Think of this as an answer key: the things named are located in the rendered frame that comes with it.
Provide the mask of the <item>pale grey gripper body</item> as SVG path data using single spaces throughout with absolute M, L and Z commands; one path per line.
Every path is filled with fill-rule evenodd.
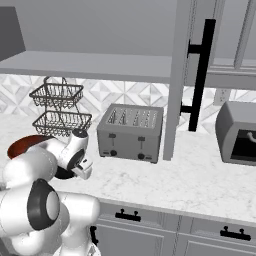
M 89 156 L 85 156 L 79 164 L 76 164 L 72 171 L 80 178 L 87 180 L 92 173 L 93 161 Z

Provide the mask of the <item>red-brown bowl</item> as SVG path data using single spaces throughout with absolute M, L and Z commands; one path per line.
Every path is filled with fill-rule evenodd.
M 29 135 L 15 141 L 7 150 L 7 156 L 13 159 L 28 151 L 32 146 L 38 145 L 41 142 L 54 139 L 54 136 L 45 135 Z

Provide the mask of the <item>grey base cabinet door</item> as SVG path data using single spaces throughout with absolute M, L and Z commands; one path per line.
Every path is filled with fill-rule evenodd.
M 175 256 L 256 256 L 256 247 L 180 234 Z
M 94 226 L 102 256 L 173 256 L 174 232 L 103 222 Z

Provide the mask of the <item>grey open cabinet shelf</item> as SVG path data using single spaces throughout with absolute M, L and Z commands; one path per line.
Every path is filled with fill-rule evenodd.
M 170 57 L 25 51 L 0 62 L 1 74 L 168 83 Z

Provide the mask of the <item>grey open cabinet door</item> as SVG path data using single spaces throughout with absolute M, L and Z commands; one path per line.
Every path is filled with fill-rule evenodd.
M 180 108 L 184 87 L 184 76 L 187 66 L 187 51 L 193 19 L 196 16 L 197 0 L 177 0 L 175 32 L 172 52 L 171 75 L 163 159 L 170 161 L 174 153 L 177 125 L 179 124 Z

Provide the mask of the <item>grey cabinet side panel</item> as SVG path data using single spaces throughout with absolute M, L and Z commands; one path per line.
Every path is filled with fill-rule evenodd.
M 0 7 L 0 62 L 26 50 L 16 9 Z

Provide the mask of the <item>grey four-slot toaster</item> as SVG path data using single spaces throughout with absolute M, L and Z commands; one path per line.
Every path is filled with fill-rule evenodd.
M 97 126 L 101 157 L 158 162 L 163 108 L 112 103 Z

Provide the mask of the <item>grey drawer front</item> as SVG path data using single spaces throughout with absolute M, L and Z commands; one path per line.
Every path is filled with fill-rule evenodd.
M 228 226 L 230 231 L 238 232 L 240 228 L 243 228 L 246 234 L 251 236 L 250 241 L 237 240 L 233 238 L 222 237 L 220 230 Z M 219 222 L 214 220 L 206 220 L 194 218 L 192 220 L 190 233 L 196 236 L 202 236 L 205 238 L 213 238 L 222 241 L 229 241 L 235 243 L 242 243 L 245 245 L 251 245 L 256 247 L 256 228 L 244 225 L 231 224 L 227 222 Z
M 124 209 L 128 214 L 133 214 L 135 211 L 137 211 L 138 215 L 141 217 L 141 221 L 135 222 L 116 218 L 115 213 L 119 212 L 121 209 Z M 132 225 L 156 228 L 166 231 L 176 231 L 179 222 L 179 216 L 175 214 L 140 209 L 138 207 L 115 205 L 110 203 L 101 203 L 100 219 L 111 220 L 120 223 L 130 223 Z

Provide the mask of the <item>grey bread box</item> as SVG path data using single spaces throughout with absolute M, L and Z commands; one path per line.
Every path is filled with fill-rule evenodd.
M 256 103 L 225 102 L 215 133 L 223 162 L 256 166 Z

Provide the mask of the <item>grey wall socket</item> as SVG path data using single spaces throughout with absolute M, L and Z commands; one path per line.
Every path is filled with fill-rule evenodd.
M 215 106 L 222 106 L 226 101 L 229 100 L 231 94 L 230 89 L 217 89 L 215 91 L 214 101 L 213 104 Z

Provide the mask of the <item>grey closed wall cabinet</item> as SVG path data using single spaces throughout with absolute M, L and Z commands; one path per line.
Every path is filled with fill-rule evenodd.
M 206 87 L 256 90 L 256 0 L 191 0 L 190 41 L 215 19 Z

